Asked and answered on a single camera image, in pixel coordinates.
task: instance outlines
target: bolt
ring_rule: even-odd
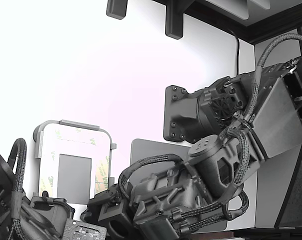
[[[238,101],[237,103],[236,103],[236,106],[237,107],[241,107],[243,105],[243,102],[242,101]]]
[[[161,210],[161,209],[157,210],[155,214],[158,216],[161,216],[161,215],[163,215],[163,210]]]
[[[236,90],[235,88],[232,88],[232,89],[229,91],[230,94],[235,94],[236,92],[237,92],[237,90]]]

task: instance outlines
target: braided cable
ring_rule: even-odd
[[[237,186],[240,186],[243,183],[243,178],[246,175],[247,169],[248,169],[248,164],[250,160],[250,151],[249,151],[249,145],[246,139],[246,136],[244,133],[236,128],[228,128],[227,133],[234,137],[237,138],[239,143],[240,143],[240,164],[239,167],[235,173],[234,178],[232,179],[232,182],[236,184]]]
[[[245,112],[244,112],[244,119],[249,120],[250,117],[253,114],[253,111],[256,107],[257,101],[258,101],[258,93],[259,93],[259,86],[260,86],[260,81],[261,81],[261,74],[263,67],[266,63],[266,60],[272,50],[279,45],[280,43],[286,41],[286,40],[299,40],[302,41],[302,35],[299,34],[294,34],[294,33],[287,33],[283,34],[281,36],[278,36],[275,38],[264,50],[262,53],[259,61],[257,62],[256,69],[254,71],[254,78],[252,80],[252,95],[249,100],[249,104],[247,105]]]
[[[237,217],[242,216],[247,211],[247,209],[249,207],[249,198],[248,198],[247,194],[244,191],[242,191],[239,194],[239,197],[242,201],[242,205],[239,208],[239,210],[241,211],[241,214],[238,215]],[[229,217],[232,217],[232,211],[228,210],[227,214],[229,215]],[[205,226],[215,224],[215,223],[218,223],[218,222],[223,221],[223,220],[227,220],[227,218],[224,216],[223,212],[214,214],[214,215],[209,216],[209,217],[207,217],[207,218],[205,218],[201,221],[198,221],[198,222],[195,222],[195,223],[191,224],[189,226],[189,233],[194,233],[194,232],[198,231],[199,229],[201,229]]]
[[[129,201],[130,197],[125,191],[125,184],[130,178],[130,176],[134,173],[134,171],[138,170],[139,168],[145,165],[161,163],[161,162],[175,162],[176,164],[178,164],[183,162],[183,160],[181,159],[181,157],[175,154],[163,154],[163,155],[145,157],[136,161],[131,166],[123,170],[118,178],[118,185],[121,194]]]
[[[13,185],[12,192],[20,192],[23,193],[23,180],[26,168],[26,159],[27,159],[27,143],[23,138],[18,138],[11,149],[10,158],[17,159],[16,173],[15,173],[15,182]],[[16,201],[15,195],[12,194],[11,201],[14,203]],[[21,220],[20,218],[12,218],[12,224],[10,227],[10,233],[8,236],[8,240],[11,240],[14,233],[16,233],[17,237],[21,240],[28,240],[25,234],[22,231]]]
[[[202,207],[198,207],[198,208],[194,208],[185,212],[181,213],[181,217],[182,218],[188,218],[191,216],[198,216],[201,214],[205,214],[214,210],[217,210],[219,208],[221,208],[221,204],[219,202],[213,202],[207,206],[202,206]]]

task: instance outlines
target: black plastic part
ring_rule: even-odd
[[[58,201],[61,203],[65,203],[65,199],[63,198],[49,198],[54,201]],[[30,207],[33,208],[37,213],[41,216],[45,217],[48,221],[50,221],[55,229],[62,235],[64,231],[64,227],[66,224],[66,219],[68,218],[69,213],[66,209],[57,204],[48,204],[46,203],[42,197],[34,196],[32,197]]]
[[[247,105],[239,81],[230,80],[229,77],[218,79],[194,93],[179,86],[168,86],[165,89],[164,139],[194,144],[201,138],[219,134],[230,125],[233,114]]]
[[[127,14],[128,0],[108,0],[106,15],[111,18],[122,20]]]
[[[128,195],[130,195],[132,188],[132,184],[128,182],[125,187]],[[87,210],[81,214],[81,220],[86,223],[97,225],[102,206],[104,204],[117,202],[118,199],[116,199],[116,197],[119,190],[119,185],[114,184],[109,187],[108,190],[96,194],[94,198],[89,200]]]
[[[168,0],[166,4],[165,34],[173,39],[183,37],[184,11],[195,0]]]
[[[142,223],[139,228],[148,240],[177,240],[178,234],[166,216],[159,216],[147,223]]]
[[[247,139],[247,144],[250,161],[244,181],[255,173],[264,161],[258,157],[249,139]],[[223,144],[217,135],[210,135],[190,148],[189,158],[184,161],[184,165],[200,192],[205,184],[211,196],[210,202],[219,201],[225,205],[241,192],[243,186],[239,187],[231,183],[240,164],[239,147],[240,144],[236,138]]]
[[[107,229],[113,240],[143,240],[144,237],[133,226],[134,213],[126,199],[117,205],[105,203],[101,208],[98,224]]]

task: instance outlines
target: black cable sleeve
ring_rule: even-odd
[[[253,111],[256,107],[257,101],[258,101],[258,93],[259,93],[259,86],[260,86],[260,81],[261,81],[261,75],[262,75],[262,70],[263,67],[266,63],[267,58],[269,57],[270,53],[272,50],[279,45],[280,43],[286,41],[286,40],[299,40],[302,41],[302,35],[299,34],[294,34],[294,33],[287,33],[278,36],[275,38],[264,50],[262,53],[260,59],[258,60],[256,64],[256,69],[254,71],[254,77],[252,80],[252,95],[250,97],[249,103],[245,109],[244,112],[244,119],[246,121],[249,121]]]
[[[12,191],[10,215],[12,219],[20,219],[21,204],[23,193],[20,191]]]
[[[126,193],[124,187],[130,176],[134,173],[134,171],[138,170],[139,168],[145,165],[161,163],[161,162],[175,162],[175,164],[178,164],[183,162],[183,160],[178,155],[169,153],[169,154],[163,154],[157,156],[150,156],[136,161],[131,166],[123,170],[118,178],[118,185],[121,194],[129,201],[130,197]]]
[[[232,31],[231,29],[228,29],[228,31],[235,37],[235,40],[236,40],[236,59],[235,59],[236,72],[235,73],[236,73],[236,76],[238,76],[239,75],[240,40],[234,31]]]
[[[228,128],[227,133],[234,137],[237,138],[240,144],[240,164],[239,167],[235,173],[234,178],[232,179],[232,182],[237,185],[240,186],[243,183],[243,178],[246,175],[247,169],[248,169],[248,164],[249,164],[249,160],[250,160],[250,150],[249,150],[249,145],[248,145],[248,141],[246,139],[246,136],[244,135],[244,133],[236,128]]]

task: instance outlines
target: mounting bracket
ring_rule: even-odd
[[[184,12],[195,0],[168,0],[166,4],[165,35],[183,37]]]
[[[107,0],[106,15],[122,20],[127,14],[128,0]]]

